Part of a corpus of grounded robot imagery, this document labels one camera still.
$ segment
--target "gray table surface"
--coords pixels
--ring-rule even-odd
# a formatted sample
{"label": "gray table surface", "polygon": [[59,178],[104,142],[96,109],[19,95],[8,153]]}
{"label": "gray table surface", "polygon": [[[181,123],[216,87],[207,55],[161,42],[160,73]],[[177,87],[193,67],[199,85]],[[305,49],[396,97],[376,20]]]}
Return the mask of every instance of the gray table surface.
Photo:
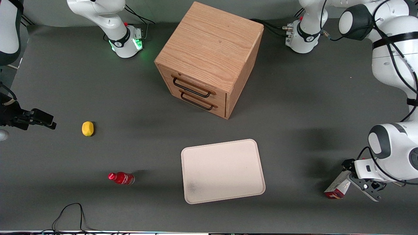
{"label": "gray table surface", "polygon": [[[286,20],[276,21],[284,25]],[[247,233],[418,232],[418,187],[388,185],[372,202],[353,186],[343,200],[323,191],[367,144],[370,128],[407,114],[402,91],[371,72],[371,43],[320,39],[297,54],[265,30],[254,70],[230,120],[170,95],[153,60],[176,24],[150,25],[144,50],[118,58],[98,27],[37,26],[12,89],[23,108],[52,115],[56,130],[6,127],[0,143],[0,228],[50,228],[61,209],[82,203],[99,230]],[[334,37],[337,21],[325,29]],[[84,137],[81,125],[95,121]],[[189,205],[185,147],[257,141],[263,195]],[[135,172],[132,186],[107,179]],[[69,208],[57,228],[77,230]]]}

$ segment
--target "black metal handle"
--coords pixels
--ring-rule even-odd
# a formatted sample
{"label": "black metal handle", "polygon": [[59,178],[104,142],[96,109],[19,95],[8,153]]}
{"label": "black metal handle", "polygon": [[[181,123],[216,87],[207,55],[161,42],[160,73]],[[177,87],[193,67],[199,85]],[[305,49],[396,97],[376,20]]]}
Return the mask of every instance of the black metal handle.
{"label": "black metal handle", "polygon": [[173,83],[174,83],[174,85],[178,86],[179,88],[183,88],[183,89],[185,89],[186,91],[188,91],[188,92],[190,92],[190,93],[193,93],[193,94],[198,95],[198,96],[203,97],[203,98],[207,98],[207,97],[209,97],[209,95],[210,95],[210,92],[209,92],[209,91],[208,91],[208,94],[207,94],[207,95],[200,94],[199,92],[196,92],[196,91],[194,91],[194,90],[191,90],[191,89],[189,89],[189,88],[187,88],[187,87],[184,87],[184,86],[182,86],[182,85],[180,85],[180,84],[176,83],[176,81],[177,81],[177,78],[176,78],[176,77],[174,77],[174,79],[173,79]]}
{"label": "black metal handle", "polygon": [[203,105],[200,105],[200,104],[198,104],[198,103],[196,103],[196,102],[193,102],[193,101],[191,101],[191,100],[189,100],[189,99],[184,98],[184,97],[183,97],[183,95],[184,95],[184,92],[182,92],[182,93],[181,93],[181,95],[180,95],[180,97],[181,97],[183,100],[185,100],[185,101],[187,101],[187,102],[189,102],[189,103],[191,103],[191,104],[193,104],[193,105],[196,105],[196,106],[197,106],[197,107],[199,107],[199,108],[202,108],[202,109],[207,110],[207,111],[210,111],[210,110],[212,110],[212,108],[213,108],[213,105],[211,105],[211,106],[210,106],[210,108],[207,108],[207,107],[205,107],[205,106],[203,106]]}

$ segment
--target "cardboard box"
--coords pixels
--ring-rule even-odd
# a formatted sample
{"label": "cardboard box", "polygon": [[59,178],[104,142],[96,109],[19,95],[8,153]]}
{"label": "cardboard box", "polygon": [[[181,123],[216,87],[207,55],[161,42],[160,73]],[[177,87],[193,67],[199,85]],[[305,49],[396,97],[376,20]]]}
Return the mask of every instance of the cardboard box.
{"label": "cardboard box", "polygon": [[324,191],[325,196],[329,199],[342,199],[351,184],[351,182],[347,179],[347,176],[350,174],[350,171],[341,172],[338,177],[331,183],[331,185]]}

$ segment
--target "bottle cap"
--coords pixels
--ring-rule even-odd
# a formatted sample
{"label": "bottle cap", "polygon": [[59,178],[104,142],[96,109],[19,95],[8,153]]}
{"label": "bottle cap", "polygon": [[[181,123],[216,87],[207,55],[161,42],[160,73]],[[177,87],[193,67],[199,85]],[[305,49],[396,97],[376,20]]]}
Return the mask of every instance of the bottle cap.
{"label": "bottle cap", "polygon": [[115,174],[115,173],[110,173],[107,177],[108,177],[110,180],[114,180],[114,179],[116,179],[116,174]]}

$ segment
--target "bottle label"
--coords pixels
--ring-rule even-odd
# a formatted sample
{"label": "bottle label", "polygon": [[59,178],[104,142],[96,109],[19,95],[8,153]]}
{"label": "bottle label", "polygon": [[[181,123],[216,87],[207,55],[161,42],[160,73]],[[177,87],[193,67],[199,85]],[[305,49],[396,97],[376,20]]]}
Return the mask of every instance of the bottle label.
{"label": "bottle label", "polygon": [[121,184],[133,184],[133,182],[135,181],[135,177],[131,174],[125,174],[125,178],[123,179]]}

